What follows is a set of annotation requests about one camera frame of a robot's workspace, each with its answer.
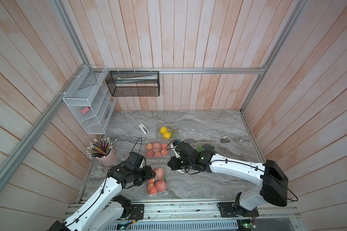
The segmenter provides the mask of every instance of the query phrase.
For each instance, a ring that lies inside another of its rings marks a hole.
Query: lemon
[[[171,132],[165,132],[165,133],[163,133],[163,138],[165,138],[165,139],[171,138]]]
[[[160,130],[161,134],[164,134],[167,132],[167,128],[166,127],[161,127],[161,130]]]

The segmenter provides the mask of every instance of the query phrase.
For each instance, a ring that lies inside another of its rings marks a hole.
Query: wooden wall
[[[0,165],[80,64],[50,1],[0,1]],[[62,219],[94,138],[62,107],[0,194],[0,230],[46,230]]]
[[[296,0],[63,0],[91,64],[261,67]],[[256,75],[163,75],[159,97],[116,110],[239,109]]]
[[[308,230],[347,228],[347,0],[309,3],[245,116]]]

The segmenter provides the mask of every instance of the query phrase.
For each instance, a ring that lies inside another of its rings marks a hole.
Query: pencil holder
[[[111,149],[106,156],[101,158],[97,157],[97,160],[99,160],[99,162],[104,164],[105,166],[111,166],[116,161],[116,159],[117,157],[113,149]]]

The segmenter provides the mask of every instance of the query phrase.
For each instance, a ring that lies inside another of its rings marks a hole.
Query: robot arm
[[[247,216],[257,206],[266,203],[281,207],[287,205],[288,178],[274,161],[267,160],[266,164],[250,163],[207,150],[199,153],[183,141],[174,141],[171,147],[176,154],[168,162],[172,170],[224,173],[256,184],[251,190],[239,192],[236,196],[233,209],[237,215]]]
[[[130,215],[131,201],[124,196],[116,195],[128,183],[133,183],[130,187],[139,186],[148,179],[155,177],[155,172],[145,163],[144,156],[136,152],[130,152],[130,156],[126,161],[108,171],[100,188],[79,210],[62,224],[56,221],[49,230],[83,231],[90,229],[97,231],[111,220],[121,217],[127,219]],[[104,209],[111,200],[112,202],[108,208]]]

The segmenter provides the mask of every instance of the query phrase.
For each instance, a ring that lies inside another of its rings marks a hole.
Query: pink eraser
[[[81,110],[82,114],[87,113],[90,110],[90,107],[85,107],[84,109]]]

